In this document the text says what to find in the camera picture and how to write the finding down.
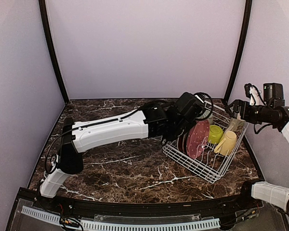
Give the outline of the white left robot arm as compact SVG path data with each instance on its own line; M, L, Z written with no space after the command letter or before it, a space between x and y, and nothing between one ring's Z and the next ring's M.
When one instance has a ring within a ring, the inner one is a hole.
M162 145L186 134L205 112L202 92L183 93L175 102L160 100L117 116L89 122L64 121L58 137L60 147L52 167L44 163L45 177L39 186L39 201L48 210L58 206L56 193L65 180L84 169L83 153L119 141L161 137Z

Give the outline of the patterned beige tall mug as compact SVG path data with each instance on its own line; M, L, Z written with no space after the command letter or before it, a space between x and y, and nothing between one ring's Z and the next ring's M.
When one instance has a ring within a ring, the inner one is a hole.
M227 127L227 131L239 132L243 129L245 121L241 119L231 118Z

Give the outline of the pink polka dot plate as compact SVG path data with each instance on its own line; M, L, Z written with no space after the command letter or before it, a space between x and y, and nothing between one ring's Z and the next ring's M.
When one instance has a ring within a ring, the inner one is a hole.
M200 157L208 142L210 133L209 120L199 121L190 131L186 142L187 155L196 159Z

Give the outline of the red teal floral plate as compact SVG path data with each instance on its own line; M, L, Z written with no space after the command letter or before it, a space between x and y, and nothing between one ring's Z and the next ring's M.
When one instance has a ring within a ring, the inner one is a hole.
M183 153L187 154L187 139L188 139L189 133L184 134L179 138L178 141L178 150Z

